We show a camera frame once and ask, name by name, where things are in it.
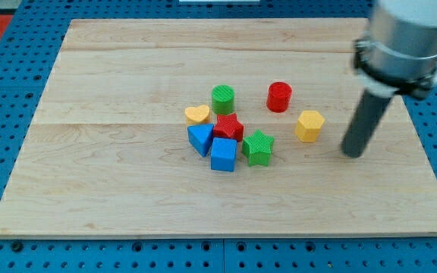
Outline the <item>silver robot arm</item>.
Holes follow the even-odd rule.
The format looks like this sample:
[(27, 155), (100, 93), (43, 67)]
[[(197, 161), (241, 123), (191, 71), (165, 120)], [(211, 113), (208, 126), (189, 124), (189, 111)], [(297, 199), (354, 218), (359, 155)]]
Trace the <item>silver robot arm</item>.
[(437, 0), (376, 1), (353, 67), (364, 91), (341, 151), (358, 158), (396, 95), (424, 100), (437, 86)]

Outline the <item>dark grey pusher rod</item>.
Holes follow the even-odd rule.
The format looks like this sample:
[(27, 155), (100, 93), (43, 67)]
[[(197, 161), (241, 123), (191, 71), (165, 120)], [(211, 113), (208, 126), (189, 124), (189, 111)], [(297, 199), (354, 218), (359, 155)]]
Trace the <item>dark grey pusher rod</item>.
[(387, 110), (392, 97), (383, 98), (363, 91), (354, 115), (341, 142), (341, 151), (350, 158), (359, 158)]

